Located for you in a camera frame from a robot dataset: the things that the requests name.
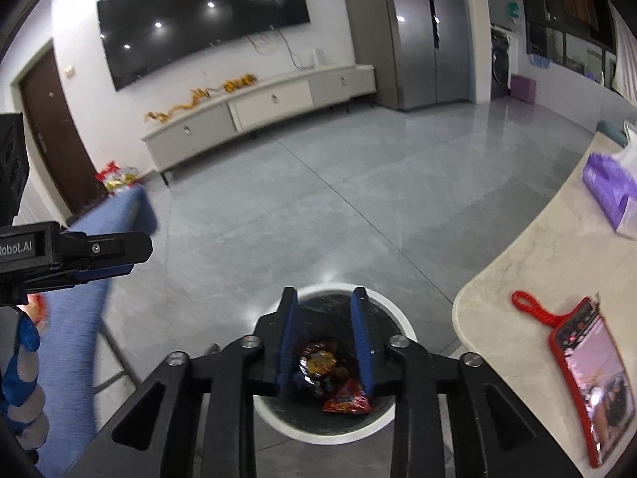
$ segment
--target refrigerator handle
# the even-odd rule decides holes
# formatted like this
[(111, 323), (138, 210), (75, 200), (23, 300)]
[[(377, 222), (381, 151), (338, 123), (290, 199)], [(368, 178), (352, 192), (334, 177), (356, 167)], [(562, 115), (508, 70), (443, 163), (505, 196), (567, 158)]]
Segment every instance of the refrigerator handle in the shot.
[(431, 11), (431, 25), (434, 31), (434, 48), (440, 50), (440, 28), (438, 27), (440, 20), (436, 14), (436, 3), (429, 0), (429, 10)]

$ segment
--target metal bolt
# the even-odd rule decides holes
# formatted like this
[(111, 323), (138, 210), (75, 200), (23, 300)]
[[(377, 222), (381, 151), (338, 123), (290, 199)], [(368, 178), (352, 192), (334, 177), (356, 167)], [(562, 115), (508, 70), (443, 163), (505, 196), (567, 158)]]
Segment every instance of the metal bolt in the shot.
[(409, 344), (409, 339), (399, 334), (389, 338), (389, 344), (397, 349), (404, 349)]
[(241, 338), (241, 346), (244, 349), (256, 349), (261, 344), (261, 338), (254, 335), (248, 335)]
[(479, 354), (467, 353), (463, 356), (463, 362), (466, 366), (472, 366), (476, 368), (484, 363), (484, 359), (482, 359), (482, 356), (479, 356)]
[(181, 364), (184, 364), (186, 361), (188, 361), (188, 354), (180, 352), (180, 351), (177, 351), (176, 353), (168, 354), (168, 357), (166, 358), (166, 362), (170, 366), (180, 366)]

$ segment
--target flat screen tv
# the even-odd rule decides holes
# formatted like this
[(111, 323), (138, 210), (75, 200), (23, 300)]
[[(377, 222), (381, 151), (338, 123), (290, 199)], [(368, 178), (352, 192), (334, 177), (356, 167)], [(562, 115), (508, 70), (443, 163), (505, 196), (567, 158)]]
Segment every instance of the flat screen tv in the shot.
[(207, 47), (310, 21), (305, 0), (100, 0), (98, 17), (116, 90)]

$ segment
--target tv stand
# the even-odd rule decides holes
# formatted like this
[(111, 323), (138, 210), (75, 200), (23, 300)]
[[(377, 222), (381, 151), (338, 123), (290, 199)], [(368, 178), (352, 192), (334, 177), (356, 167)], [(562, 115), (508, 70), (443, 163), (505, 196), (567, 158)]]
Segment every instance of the tv stand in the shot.
[(259, 81), (210, 99), (142, 137), (157, 171), (165, 172), (232, 138), (320, 108), (376, 92), (374, 67), (328, 65)]

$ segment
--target trash can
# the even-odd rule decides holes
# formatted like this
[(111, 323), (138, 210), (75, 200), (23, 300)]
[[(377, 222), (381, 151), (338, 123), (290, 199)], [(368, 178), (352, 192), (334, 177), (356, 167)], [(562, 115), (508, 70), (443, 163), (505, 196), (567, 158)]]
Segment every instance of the trash can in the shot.
[[(354, 343), (349, 302), (354, 284), (320, 284), (298, 290), (299, 308), (307, 320), (305, 335), (313, 339), (337, 339), (345, 349)], [(389, 339), (402, 334), (414, 341), (416, 335), (405, 315), (383, 295), (367, 289), (380, 336)], [(276, 302), (272, 311), (278, 307)], [(266, 423), (297, 441), (318, 445), (355, 442), (388, 425), (394, 418), (394, 399), (371, 399), (372, 411), (364, 415), (327, 413), (307, 396), (279, 394), (254, 397), (256, 412)]]

